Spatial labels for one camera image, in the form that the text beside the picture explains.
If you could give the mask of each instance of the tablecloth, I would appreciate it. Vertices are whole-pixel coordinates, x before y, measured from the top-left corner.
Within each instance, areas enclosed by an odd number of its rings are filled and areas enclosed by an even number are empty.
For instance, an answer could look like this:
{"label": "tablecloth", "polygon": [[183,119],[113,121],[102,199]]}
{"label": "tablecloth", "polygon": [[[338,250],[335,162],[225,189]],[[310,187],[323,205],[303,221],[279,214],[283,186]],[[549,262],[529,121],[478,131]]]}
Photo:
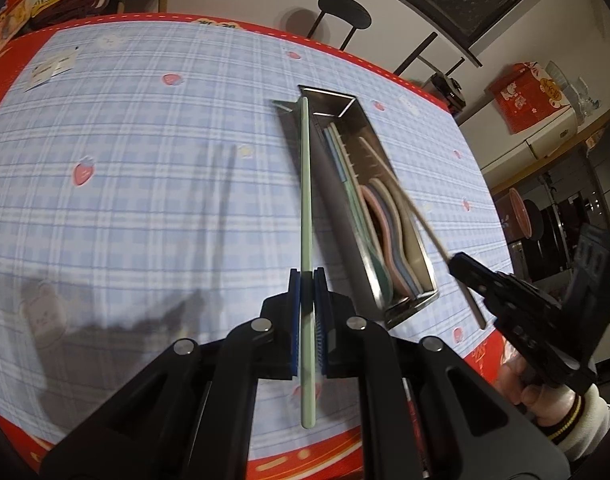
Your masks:
{"label": "tablecloth", "polygon": [[[52,31],[0,102],[0,421],[41,448],[176,338],[222,338],[286,290],[299,265],[300,192],[272,101],[295,101],[299,84],[355,95],[448,250],[511,269],[488,189],[446,111],[350,54],[195,20]],[[68,48],[73,69],[26,91],[31,70]],[[350,293],[315,187],[313,211],[314,264]],[[392,333],[480,353],[492,329],[478,329],[422,238],[440,297]],[[329,478],[331,464],[357,456],[356,383],[323,383],[309,431],[296,387],[259,384],[251,478]]]}

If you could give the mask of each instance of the green chopstick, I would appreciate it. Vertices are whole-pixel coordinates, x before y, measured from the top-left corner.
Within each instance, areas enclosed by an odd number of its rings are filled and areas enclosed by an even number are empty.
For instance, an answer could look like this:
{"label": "green chopstick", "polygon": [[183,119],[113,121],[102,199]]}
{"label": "green chopstick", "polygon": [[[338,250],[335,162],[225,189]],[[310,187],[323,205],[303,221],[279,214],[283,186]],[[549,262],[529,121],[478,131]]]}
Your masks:
{"label": "green chopstick", "polygon": [[[309,103],[300,98],[300,273],[313,272],[311,168],[309,157]],[[300,304],[300,425],[316,424],[316,317],[314,309]]]}

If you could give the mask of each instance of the white sleeve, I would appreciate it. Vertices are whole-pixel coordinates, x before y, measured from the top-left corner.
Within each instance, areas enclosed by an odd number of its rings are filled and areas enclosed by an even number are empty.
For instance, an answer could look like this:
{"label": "white sleeve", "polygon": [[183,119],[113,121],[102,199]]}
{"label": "white sleeve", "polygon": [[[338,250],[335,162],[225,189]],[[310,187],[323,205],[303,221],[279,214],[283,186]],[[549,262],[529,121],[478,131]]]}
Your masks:
{"label": "white sleeve", "polygon": [[584,409],[580,420],[558,444],[570,462],[594,451],[610,428],[610,404],[600,396],[595,384],[587,390],[582,400]]}

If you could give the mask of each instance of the wall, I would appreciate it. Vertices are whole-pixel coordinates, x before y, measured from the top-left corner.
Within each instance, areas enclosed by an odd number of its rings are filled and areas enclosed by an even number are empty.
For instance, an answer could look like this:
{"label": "wall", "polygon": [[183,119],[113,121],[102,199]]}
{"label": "wall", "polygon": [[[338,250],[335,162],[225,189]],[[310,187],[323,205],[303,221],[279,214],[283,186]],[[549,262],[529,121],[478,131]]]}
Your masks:
{"label": "wall", "polygon": [[[357,1],[368,9],[373,24],[368,30],[357,31],[347,51],[387,70],[394,70],[433,30],[421,16],[398,0]],[[300,29],[301,34],[306,34],[318,13],[316,3],[317,0],[169,0],[169,9],[171,12],[221,16],[275,28],[285,28],[288,17],[299,11],[296,17],[304,19],[298,22],[294,18],[291,23]],[[584,62],[596,52],[598,60],[610,60],[610,12],[606,7],[600,8],[601,4],[602,0],[541,0],[528,10],[479,54],[482,68],[476,68],[466,61],[454,72],[469,104],[466,111],[473,113],[487,102],[486,86],[506,65],[522,60],[539,60],[546,64],[550,59],[561,59],[572,70],[578,65],[582,69],[578,73],[594,78],[592,91],[610,95],[610,81],[606,84],[606,90],[602,90],[603,82],[610,77],[610,66],[600,61],[595,63],[597,66],[589,61]],[[597,18],[609,31],[606,37],[600,34]],[[349,26],[333,16],[326,16],[323,23],[320,39],[339,46]],[[442,37],[432,43],[424,56],[443,70],[460,59],[456,48]],[[600,70],[590,76],[585,73],[590,69]],[[421,61],[416,60],[403,76],[424,81],[431,73]]]}

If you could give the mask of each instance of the round lid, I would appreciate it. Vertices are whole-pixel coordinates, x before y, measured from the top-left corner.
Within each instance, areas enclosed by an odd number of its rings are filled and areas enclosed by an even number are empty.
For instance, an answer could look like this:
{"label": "round lid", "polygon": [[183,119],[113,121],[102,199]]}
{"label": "round lid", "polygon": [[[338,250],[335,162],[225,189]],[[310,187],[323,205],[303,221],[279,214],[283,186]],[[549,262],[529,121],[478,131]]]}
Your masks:
{"label": "round lid", "polygon": [[518,193],[518,191],[514,187],[509,190],[509,198],[512,201],[512,209],[514,210],[514,213],[516,215],[520,230],[525,235],[525,238],[531,238],[530,216],[527,213],[525,203],[520,197],[520,193]]}

